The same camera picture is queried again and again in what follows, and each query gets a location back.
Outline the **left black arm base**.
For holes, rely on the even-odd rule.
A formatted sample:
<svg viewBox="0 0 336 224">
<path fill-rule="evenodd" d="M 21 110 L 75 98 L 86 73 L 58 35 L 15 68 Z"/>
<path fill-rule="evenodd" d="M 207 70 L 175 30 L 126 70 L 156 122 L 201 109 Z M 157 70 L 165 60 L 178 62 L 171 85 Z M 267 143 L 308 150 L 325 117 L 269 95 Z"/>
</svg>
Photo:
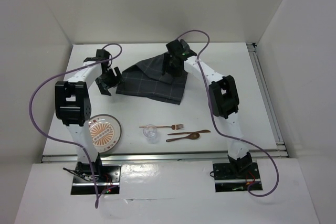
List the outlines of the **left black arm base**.
<svg viewBox="0 0 336 224">
<path fill-rule="evenodd" d="M 94 195 L 95 187 L 91 173 L 79 173 L 78 169 L 63 168 L 73 176 L 71 195 Z M 120 192 L 121 165 L 102 166 L 101 174 L 95 174 L 98 193 L 117 195 Z"/>
</svg>

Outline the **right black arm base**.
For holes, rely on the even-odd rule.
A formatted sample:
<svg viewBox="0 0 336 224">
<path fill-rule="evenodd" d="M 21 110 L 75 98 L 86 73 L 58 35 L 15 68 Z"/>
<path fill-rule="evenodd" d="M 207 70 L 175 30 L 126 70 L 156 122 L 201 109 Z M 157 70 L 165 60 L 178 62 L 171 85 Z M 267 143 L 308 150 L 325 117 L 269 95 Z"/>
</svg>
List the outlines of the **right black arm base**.
<svg viewBox="0 0 336 224">
<path fill-rule="evenodd" d="M 253 162 L 240 174 L 234 172 L 230 163 L 212 162 L 212 166 L 209 175 L 214 179 L 217 193 L 247 191 L 248 186 L 251 186 L 251 191 L 263 190 L 256 162 Z"/>
</svg>

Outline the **dark grey checked cloth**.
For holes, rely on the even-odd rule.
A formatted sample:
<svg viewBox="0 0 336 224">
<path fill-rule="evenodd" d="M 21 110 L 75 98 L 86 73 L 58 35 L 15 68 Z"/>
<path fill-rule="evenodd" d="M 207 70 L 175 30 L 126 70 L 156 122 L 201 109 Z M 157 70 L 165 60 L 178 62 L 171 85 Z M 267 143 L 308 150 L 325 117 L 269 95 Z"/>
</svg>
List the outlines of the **dark grey checked cloth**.
<svg viewBox="0 0 336 224">
<path fill-rule="evenodd" d="M 180 77 L 162 74 L 164 55 L 139 61 L 122 72 L 124 84 L 118 85 L 117 94 L 145 97 L 155 101 L 181 104 L 187 72 Z"/>
</svg>

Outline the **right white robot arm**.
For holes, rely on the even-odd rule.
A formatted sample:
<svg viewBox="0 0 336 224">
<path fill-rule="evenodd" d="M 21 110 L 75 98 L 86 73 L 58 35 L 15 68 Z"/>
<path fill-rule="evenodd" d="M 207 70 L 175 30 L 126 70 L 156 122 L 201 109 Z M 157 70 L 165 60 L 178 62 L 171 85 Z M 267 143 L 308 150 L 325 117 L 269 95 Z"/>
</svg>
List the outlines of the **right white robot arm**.
<svg viewBox="0 0 336 224">
<path fill-rule="evenodd" d="M 229 172 L 235 178 L 242 177 L 252 164 L 251 154 L 242 142 L 243 134 L 238 120 L 239 97 L 235 79 L 224 76 L 201 61 L 188 43 L 182 39 L 166 44 L 163 58 L 163 73 L 173 77 L 183 71 L 192 74 L 205 83 L 211 116 L 224 127 L 228 139 Z"/>
</svg>

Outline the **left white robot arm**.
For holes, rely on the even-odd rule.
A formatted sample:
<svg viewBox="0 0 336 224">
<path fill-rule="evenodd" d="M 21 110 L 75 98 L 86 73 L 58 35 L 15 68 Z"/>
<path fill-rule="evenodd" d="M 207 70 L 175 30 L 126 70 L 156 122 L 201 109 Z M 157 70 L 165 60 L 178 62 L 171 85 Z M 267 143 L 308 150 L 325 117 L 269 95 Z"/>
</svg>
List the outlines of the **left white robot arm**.
<svg viewBox="0 0 336 224">
<path fill-rule="evenodd" d="M 111 69 L 111 64 L 111 54 L 98 49 L 95 57 L 84 60 L 83 69 L 76 70 L 68 80 L 55 84 L 56 117 L 66 126 L 76 145 L 76 171 L 93 182 L 103 177 L 104 169 L 89 131 L 92 108 L 88 89 L 95 83 L 102 95 L 111 95 L 109 89 L 123 83 L 119 68 Z"/>
</svg>

